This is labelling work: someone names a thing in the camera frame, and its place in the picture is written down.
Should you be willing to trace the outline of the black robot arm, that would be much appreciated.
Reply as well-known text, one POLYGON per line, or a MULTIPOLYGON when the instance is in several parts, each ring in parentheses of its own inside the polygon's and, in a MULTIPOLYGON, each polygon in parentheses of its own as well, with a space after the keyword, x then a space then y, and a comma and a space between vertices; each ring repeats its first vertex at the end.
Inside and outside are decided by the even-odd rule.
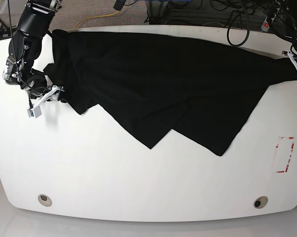
POLYGON ((54 65, 48 64, 41 72, 33 64, 41 54, 45 35, 54 38, 49 31, 50 23, 61 5, 60 0, 29 0, 18 21, 16 31, 11 33, 9 56, 2 75, 9 85, 18 85, 28 92, 29 99, 47 96, 47 101, 58 101, 63 86, 48 83, 54 65))

